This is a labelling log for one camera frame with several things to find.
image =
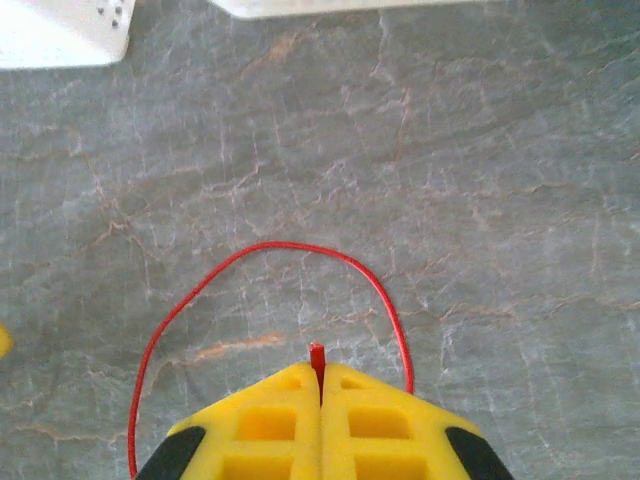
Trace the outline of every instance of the floor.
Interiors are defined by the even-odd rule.
[[[282,239],[381,275],[417,395],[516,478],[637,479],[639,24],[633,0],[258,22],[138,0],[122,63],[1,73],[0,477],[128,478],[155,326],[227,255]],[[314,340],[403,385],[357,272],[237,264],[153,356],[139,461]]]

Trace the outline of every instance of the red wire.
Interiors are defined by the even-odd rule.
[[[409,352],[409,346],[407,344],[407,340],[405,339],[404,332],[402,330],[402,324],[398,318],[398,314],[396,312],[393,303],[391,302],[391,298],[389,294],[380,283],[380,280],[376,278],[376,276],[365,267],[362,263],[360,263],[355,258],[351,258],[343,253],[338,252],[337,250],[332,250],[330,248],[320,247],[317,245],[310,245],[307,243],[297,243],[297,242],[263,242],[256,243],[255,245],[250,245],[242,250],[234,253],[229,258],[227,258],[224,262],[218,265],[216,268],[211,270],[209,274],[204,277],[204,279],[194,288],[186,297],[182,299],[180,303],[178,303],[173,310],[169,312],[169,315],[162,321],[160,325],[156,328],[155,332],[151,336],[147,347],[144,350],[142,355],[142,359],[140,360],[140,366],[138,368],[138,377],[136,378],[136,385],[133,389],[133,397],[131,398],[131,408],[129,410],[129,426],[127,431],[127,450],[129,456],[129,474],[131,478],[135,478],[138,474],[138,467],[136,461],[136,421],[138,418],[138,408],[140,406],[140,396],[142,394],[142,384],[144,382],[144,377],[147,372],[147,366],[149,364],[149,359],[151,358],[151,354],[153,353],[153,349],[158,343],[162,332],[169,326],[169,324],[173,321],[173,319],[180,313],[180,311],[187,306],[203,289],[206,287],[211,280],[217,277],[223,270],[225,270],[228,266],[234,263],[236,260],[249,255],[250,253],[257,252],[260,250],[274,250],[274,249],[285,249],[285,250],[302,250],[305,252],[313,252],[319,253],[321,255],[326,255],[327,257],[337,258],[342,260],[345,263],[348,263],[356,270],[358,270],[362,275],[366,277],[367,280],[373,285],[373,287],[380,295],[380,298],[384,302],[384,306],[387,309],[387,313],[389,314],[389,318],[391,320],[391,325],[393,326],[393,331],[396,334],[396,338],[398,340],[398,347],[400,348],[400,356],[402,357],[402,364],[404,366],[405,372],[405,382],[406,382],[406,391],[408,393],[413,393],[413,366],[411,364],[411,353]]]

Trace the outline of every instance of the yellow object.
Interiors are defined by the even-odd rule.
[[[513,480],[471,423],[352,368],[321,405],[307,363],[175,425],[137,479]]]
[[[7,328],[0,323],[0,358],[4,357],[13,347],[13,339]]]

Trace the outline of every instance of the small hole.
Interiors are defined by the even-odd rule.
[[[283,390],[300,390],[302,388],[302,382],[296,377],[286,378],[280,386]]]
[[[412,456],[364,456],[354,458],[357,480],[428,480],[424,461]]]
[[[236,440],[295,440],[296,411],[286,407],[253,407],[240,417]]]
[[[358,390],[360,388],[364,388],[364,386],[351,380],[349,377],[343,377],[342,380],[340,380],[340,387],[345,390]]]
[[[220,480],[289,480],[292,464],[290,457],[229,456]]]
[[[407,417],[384,407],[356,407],[349,412],[349,432],[356,438],[411,438]]]

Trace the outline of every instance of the gray marble surface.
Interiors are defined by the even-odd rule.
[[[217,262],[352,254],[417,394],[518,479],[640,472],[639,3],[511,1],[241,22],[138,1],[127,58],[0,73],[0,478],[127,478],[137,363]],[[139,460],[324,342],[401,386],[347,267],[255,255],[162,338]]]

